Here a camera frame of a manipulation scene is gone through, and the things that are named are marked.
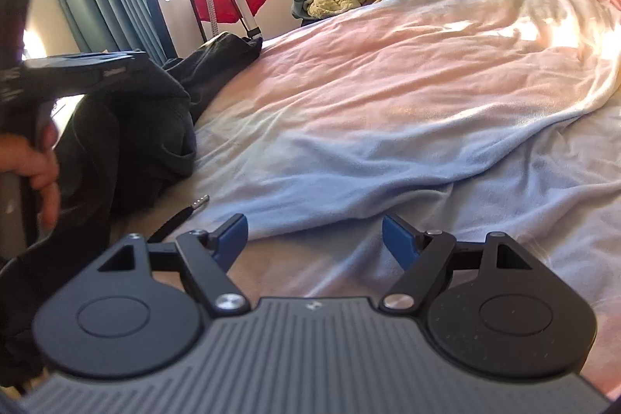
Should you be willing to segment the person left hand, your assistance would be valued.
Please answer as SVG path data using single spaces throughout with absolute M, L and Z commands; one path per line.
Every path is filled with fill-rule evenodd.
M 45 231 L 55 228 L 60 212 L 59 164 L 54 152 L 57 141 L 58 129 L 52 120 L 41 132 L 40 150 L 21 135 L 1 135 L 1 172 L 26 178 L 31 189 L 39 193 L 40 222 Z

